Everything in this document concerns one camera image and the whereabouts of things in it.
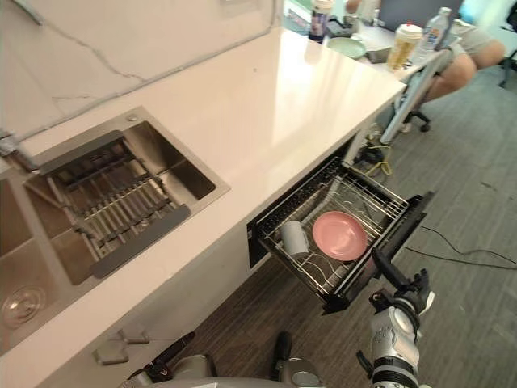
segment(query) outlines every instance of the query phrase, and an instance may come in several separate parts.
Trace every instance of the drawer handle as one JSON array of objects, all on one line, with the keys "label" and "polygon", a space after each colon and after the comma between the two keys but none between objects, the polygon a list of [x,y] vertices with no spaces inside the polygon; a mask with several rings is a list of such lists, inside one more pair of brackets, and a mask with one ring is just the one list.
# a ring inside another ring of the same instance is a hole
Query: drawer handle
[{"label": "drawer handle", "polygon": [[120,329],[119,336],[128,345],[142,345],[148,344],[150,342],[149,336],[147,335],[145,330],[142,330],[139,333],[132,335],[131,333],[127,333],[124,329]]},{"label": "drawer handle", "polygon": [[97,364],[102,366],[123,364],[129,361],[124,342],[117,340],[108,340],[92,354]]}]

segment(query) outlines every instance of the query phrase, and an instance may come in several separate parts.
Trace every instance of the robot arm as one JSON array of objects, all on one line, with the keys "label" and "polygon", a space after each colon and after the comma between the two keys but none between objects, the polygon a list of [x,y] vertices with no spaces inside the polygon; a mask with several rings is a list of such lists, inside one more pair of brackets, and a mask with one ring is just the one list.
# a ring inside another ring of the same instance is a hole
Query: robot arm
[{"label": "robot arm", "polygon": [[381,289],[370,297],[376,309],[371,321],[373,365],[362,352],[357,357],[372,379],[372,386],[418,388],[419,316],[435,297],[429,289],[427,271],[423,269],[409,280],[380,251],[374,249],[372,254],[380,272],[397,291],[392,295]]}]

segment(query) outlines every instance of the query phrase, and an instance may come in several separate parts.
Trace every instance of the plate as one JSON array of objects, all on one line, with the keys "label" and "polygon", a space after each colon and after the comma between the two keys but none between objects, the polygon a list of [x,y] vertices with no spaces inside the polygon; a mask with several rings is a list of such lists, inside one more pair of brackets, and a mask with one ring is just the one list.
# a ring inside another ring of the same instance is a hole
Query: plate
[{"label": "plate", "polygon": [[313,237],[324,254],[339,261],[358,259],[368,245],[361,224],[342,212],[323,213],[314,222]]},{"label": "plate", "polygon": [[360,59],[366,53],[364,44],[352,38],[332,38],[326,47],[352,59]]}]

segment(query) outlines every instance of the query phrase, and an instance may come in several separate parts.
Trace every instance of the faucet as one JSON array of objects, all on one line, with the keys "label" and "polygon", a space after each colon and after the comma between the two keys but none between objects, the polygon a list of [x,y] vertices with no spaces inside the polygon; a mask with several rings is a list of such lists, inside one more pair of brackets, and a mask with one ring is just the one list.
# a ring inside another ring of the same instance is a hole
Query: faucet
[{"label": "faucet", "polygon": [[26,2],[25,0],[11,0],[14,4],[22,9],[29,18],[31,18],[37,25],[43,26],[43,17],[40,15],[38,11],[34,9],[34,7]]},{"label": "faucet", "polygon": [[39,167],[21,149],[15,136],[0,127],[0,156],[12,157],[27,172],[37,171]]}]

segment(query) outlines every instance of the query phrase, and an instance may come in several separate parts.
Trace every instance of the green bowl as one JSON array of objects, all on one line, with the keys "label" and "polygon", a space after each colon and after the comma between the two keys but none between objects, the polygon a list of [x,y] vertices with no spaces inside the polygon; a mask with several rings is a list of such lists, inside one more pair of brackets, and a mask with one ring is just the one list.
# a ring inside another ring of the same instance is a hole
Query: green bowl
[{"label": "green bowl", "polygon": [[332,38],[326,47],[352,59],[360,59],[366,53],[364,44],[352,38]]}]

